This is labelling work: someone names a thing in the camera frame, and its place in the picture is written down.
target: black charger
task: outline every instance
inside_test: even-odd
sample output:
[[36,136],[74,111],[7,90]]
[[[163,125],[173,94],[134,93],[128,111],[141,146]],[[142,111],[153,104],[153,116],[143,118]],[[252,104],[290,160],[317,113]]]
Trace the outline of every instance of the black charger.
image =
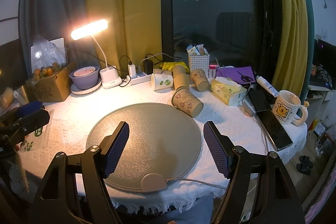
[[152,60],[144,60],[143,62],[143,71],[147,75],[151,75],[153,73],[153,61]]

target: tablecloth fringe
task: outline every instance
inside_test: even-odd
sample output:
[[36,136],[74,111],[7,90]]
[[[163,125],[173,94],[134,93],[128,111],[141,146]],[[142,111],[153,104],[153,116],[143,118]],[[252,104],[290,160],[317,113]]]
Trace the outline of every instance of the tablecloth fringe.
[[[218,191],[213,192],[213,197],[214,198],[220,198],[224,196],[225,190],[224,189],[219,189]],[[148,204],[148,205],[143,205],[143,204],[136,204],[136,203],[120,203],[120,202],[114,202],[112,201],[112,204],[115,208],[119,207],[120,205],[123,205],[127,209],[127,213],[133,214],[133,213],[138,213],[139,209],[141,206],[143,206],[143,214],[148,215],[152,213],[157,213],[157,212],[162,212],[162,213],[167,213],[170,211],[170,206],[174,206],[177,210],[179,210],[180,213],[182,211],[187,211],[189,210],[195,203],[196,199],[186,199],[186,200],[180,200],[180,201],[171,201],[171,202],[166,202],[162,204]]]

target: white basket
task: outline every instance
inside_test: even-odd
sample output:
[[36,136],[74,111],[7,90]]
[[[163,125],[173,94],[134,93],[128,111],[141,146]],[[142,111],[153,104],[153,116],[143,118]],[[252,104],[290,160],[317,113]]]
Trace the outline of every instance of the white basket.
[[210,55],[194,55],[190,56],[188,54],[188,63],[190,73],[196,69],[202,69],[205,72],[205,75],[209,77],[209,59]]

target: black window frame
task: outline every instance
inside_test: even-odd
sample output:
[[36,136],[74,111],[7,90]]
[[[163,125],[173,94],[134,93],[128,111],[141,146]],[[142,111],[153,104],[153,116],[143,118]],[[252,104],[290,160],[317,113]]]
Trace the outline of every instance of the black window frame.
[[[278,60],[282,29],[281,0],[255,0],[255,32],[257,39],[262,41],[258,75],[271,81]],[[161,0],[161,34],[162,52],[173,56],[173,3],[172,0]]]

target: white tablecloth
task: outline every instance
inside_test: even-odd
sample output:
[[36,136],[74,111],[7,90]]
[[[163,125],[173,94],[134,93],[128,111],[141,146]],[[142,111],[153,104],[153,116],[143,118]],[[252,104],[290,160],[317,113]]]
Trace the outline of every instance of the white tablecloth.
[[[227,186],[229,180],[218,172],[203,138],[204,123],[213,121],[220,133],[229,136],[234,145],[241,145],[251,153],[265,155],[262,132],[256,122],[243,115],[238,107],[223,104],[209,91],[198,92],[193,86],[190,90],[204,103],[204,108],[194,118],[201,129],[202,148],[187,178]],[[45,126],[39,137],[32,133],[26,138],[20,150],[23,166],[30,173],[42,178],[57,152],[63,151],[67,155],[84,152],[91,129],[106,114],[136,103],[156,102],[171,105],[173,93],[173,89],[154,92],[150,82],[146,82],[108,90],[100,87],[91,94],[82,96],[71,94],[64,102],[45,104],[51,116],[50,123]],[[297,127],[290,124],[284,127],[293,141],[292,146],[279,152],[286,164],[304,147],[307,126],[304,124]],[[268,146],[270,149],[273,148],[271,143],[268,143]],[[79,194],[84,194],[80,175],[77,176],[77,186]],[[113,204],[125,205],[130,213],[137,212],[140,206],[144,206],[145,212],[149,209],[167,212],[170,205],[181,211],[182,208],[191,208],[196,198],[206,195],[223,196],[225,192],[220,188],[187,181],[169,184],[167,189],[155,194],[126,193],[109,186],[107,189]]]

